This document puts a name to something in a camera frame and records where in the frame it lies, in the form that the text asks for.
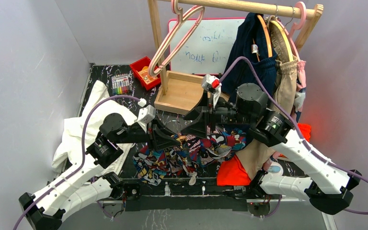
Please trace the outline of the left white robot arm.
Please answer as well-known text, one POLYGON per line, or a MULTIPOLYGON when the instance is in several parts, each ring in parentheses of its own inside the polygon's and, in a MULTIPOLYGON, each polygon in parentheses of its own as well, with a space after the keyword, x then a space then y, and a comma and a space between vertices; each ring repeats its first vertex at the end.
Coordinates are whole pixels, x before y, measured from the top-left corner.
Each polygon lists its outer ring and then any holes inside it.
POLYGON ((129 186, 114 172, 101 175, 85 185, 115 162, 124 152, 118 144, 147 143, 149 150, 179 146, 180 141, 157 118, 145 125, 128 125, 118 113, 109 114, 99 128, 96 140, 85 148, 84 161, 71 166, 46 188, 24 193, 19 203, 34 230, 57 230, 70 215, 101 199, 121 199, 129 186))

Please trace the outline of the orange wooden hanger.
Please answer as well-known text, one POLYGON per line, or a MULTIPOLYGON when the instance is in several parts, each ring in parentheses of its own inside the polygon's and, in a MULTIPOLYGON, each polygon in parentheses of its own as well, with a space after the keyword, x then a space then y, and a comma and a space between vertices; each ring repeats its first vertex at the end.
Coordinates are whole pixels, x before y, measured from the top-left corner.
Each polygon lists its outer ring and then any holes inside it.
POLYGON ((183 148, 183 145, 185 145, 187 141, 187 136, 183 135, 181 132, 182 128, 185 127, 185 122, 175 119, 167 121, 165 126, 174 133, 173 137, 180 141, 180 148, 183 148))

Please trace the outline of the comic print shorts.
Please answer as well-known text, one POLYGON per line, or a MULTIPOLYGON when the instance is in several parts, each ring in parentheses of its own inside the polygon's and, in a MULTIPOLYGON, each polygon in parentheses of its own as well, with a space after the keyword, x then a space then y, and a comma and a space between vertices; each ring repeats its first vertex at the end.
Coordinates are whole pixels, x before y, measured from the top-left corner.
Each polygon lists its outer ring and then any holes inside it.
POLYGON ((174 146, 157 151, 145 146, 137 151, 133 156, 137 178, 157 186, 165 177, 187 176, 189 185, 195 185, 199 168, 228 161, 246 146, 246 134, 238 128, 216 129, 206 138, 186 136, 183 148, 174 146))

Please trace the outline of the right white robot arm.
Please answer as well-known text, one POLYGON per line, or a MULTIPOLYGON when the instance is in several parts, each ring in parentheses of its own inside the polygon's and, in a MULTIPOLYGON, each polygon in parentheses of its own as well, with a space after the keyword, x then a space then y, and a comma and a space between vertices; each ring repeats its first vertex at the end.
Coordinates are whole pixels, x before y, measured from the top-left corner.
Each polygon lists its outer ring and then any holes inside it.
POLYGON ((290 177, 259 171, 249 188, 256 198, 283 195, 309 201, 323 213, 334 215, 349 207, 351 190, 359 184, 352 172, 344 172, 321 161, 313 149, 304 143, 292 122, 279 112, 268 108, 269 97, 254 83, 237 88, 236 103, 220 97, 217 90, 209 98, 207 92, 196 106, 184 115, 190 121, 184 134, 204 138, 207 129, 216 124, 249 125, 247 136, 264 146, 284 154, 305 172, 305 177, 290 177))

